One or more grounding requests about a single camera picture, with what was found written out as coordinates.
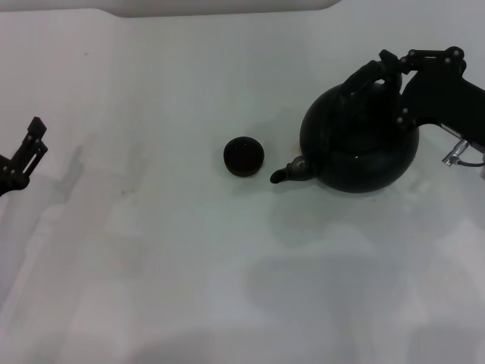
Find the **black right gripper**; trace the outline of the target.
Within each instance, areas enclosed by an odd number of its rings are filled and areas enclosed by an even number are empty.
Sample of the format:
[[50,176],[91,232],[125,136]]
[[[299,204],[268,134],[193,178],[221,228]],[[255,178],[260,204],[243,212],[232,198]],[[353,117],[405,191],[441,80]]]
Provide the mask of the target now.
[[[432,124],[447,128],[485,152],[485,90],[462,77],[466,70],[462,49],[412,49],[401,58],[383,49],[379,57],[389,72],[417,71],[402,94],[401,74],[389,74],[384,81],[387,108],[397,127],[409,129],[412,119],[417,127]],[[425,70],[441,67],[454,71]]]

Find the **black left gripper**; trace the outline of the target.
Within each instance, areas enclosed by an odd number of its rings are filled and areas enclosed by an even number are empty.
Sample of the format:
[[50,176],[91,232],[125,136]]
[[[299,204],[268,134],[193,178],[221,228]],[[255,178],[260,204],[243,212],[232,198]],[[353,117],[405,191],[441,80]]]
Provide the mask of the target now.
[[28,186],[30,175],[48,151],[42,141],[46,130],[42,120],[34,117],[27,128],[27,135],[13,157],[8,159],[0,155],[0,197]]

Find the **black round teapot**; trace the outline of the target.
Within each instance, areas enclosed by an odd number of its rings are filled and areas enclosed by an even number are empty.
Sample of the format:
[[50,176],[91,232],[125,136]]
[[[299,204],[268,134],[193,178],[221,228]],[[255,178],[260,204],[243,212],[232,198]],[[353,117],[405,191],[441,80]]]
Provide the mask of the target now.
[[416,156],[419,132],[393,123],[384,86],[389,74],[402,73],[370,61],[320,95],[302,120],[299,156],[271,183],[317,179],[344,193],[371,193],[398,180]]

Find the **dark brown teacup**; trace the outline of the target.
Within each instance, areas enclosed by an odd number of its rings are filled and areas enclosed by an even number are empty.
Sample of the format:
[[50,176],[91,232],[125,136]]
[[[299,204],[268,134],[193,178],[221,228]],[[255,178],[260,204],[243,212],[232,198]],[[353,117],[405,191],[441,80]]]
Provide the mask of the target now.
[[264,162],[264,149],[259,141],[249,136],[232,139],[224,147],[224,164],[237,177],[251,177],[259,172]]

